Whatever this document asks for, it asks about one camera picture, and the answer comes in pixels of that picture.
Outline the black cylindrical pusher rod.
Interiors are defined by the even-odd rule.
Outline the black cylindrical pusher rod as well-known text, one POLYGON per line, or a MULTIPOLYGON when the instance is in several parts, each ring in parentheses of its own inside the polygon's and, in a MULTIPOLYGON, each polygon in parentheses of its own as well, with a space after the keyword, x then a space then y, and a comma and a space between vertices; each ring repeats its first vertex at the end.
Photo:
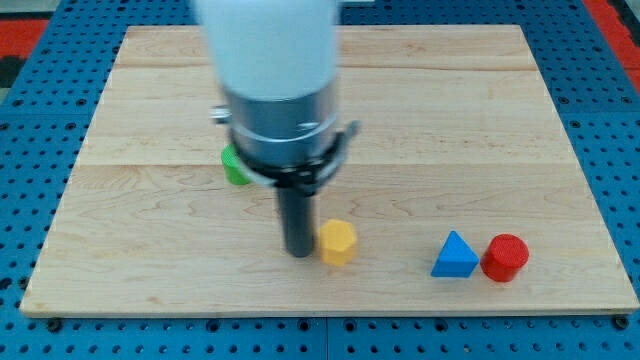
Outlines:
POLYGON ((313 198, 291 188, 277 190, 278 207, 286 251, 297 258, 314 249, 313 198))

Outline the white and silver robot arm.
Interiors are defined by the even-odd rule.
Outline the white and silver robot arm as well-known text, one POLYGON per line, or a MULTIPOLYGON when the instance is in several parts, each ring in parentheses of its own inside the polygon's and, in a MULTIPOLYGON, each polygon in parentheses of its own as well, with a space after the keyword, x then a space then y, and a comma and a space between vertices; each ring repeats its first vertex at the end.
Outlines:
POLYGON ((344 163, 359 124, 338 122, 335 0, 197 0, 226 103, 238 170, 277 194, 286 251, 315 245, 313 198, 344 163))

